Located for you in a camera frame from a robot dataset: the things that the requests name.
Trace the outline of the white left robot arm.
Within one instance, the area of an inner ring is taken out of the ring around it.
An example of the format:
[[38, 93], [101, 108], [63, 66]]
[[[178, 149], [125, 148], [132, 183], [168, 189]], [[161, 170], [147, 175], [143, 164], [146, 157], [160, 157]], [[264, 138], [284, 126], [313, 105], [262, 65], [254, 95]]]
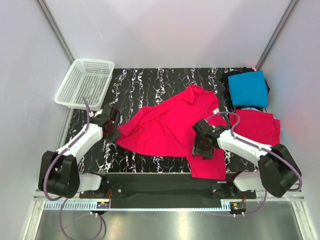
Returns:
[[114, 143], [120, 136], [120, 111], [110, 105], [94, 114], [87, 110], [87, 122], [67, 144], [46, 151], [41, 158], [38, 189], [49, 201], [73, 198], [77, 193], [101, 192], [103, 177], [99, 173], [80, 173], [78, 164], [100, 140]]

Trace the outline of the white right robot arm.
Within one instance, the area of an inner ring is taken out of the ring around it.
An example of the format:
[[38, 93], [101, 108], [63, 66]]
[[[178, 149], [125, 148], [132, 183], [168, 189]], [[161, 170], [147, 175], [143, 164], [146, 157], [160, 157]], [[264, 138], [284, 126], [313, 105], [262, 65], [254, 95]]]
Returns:
[[204, 159], [215, 151], [231, 152], [257, 166], [256, 171], [241, 172], [229, 183], [239, 192], [262, 190], [276, 198], [302, 187], [302, 173], [283, 144], [271, 146], [243, 137], [223, 125], [210, 125], [201, 119], [192, 126], [195, 132], [192, 154]]

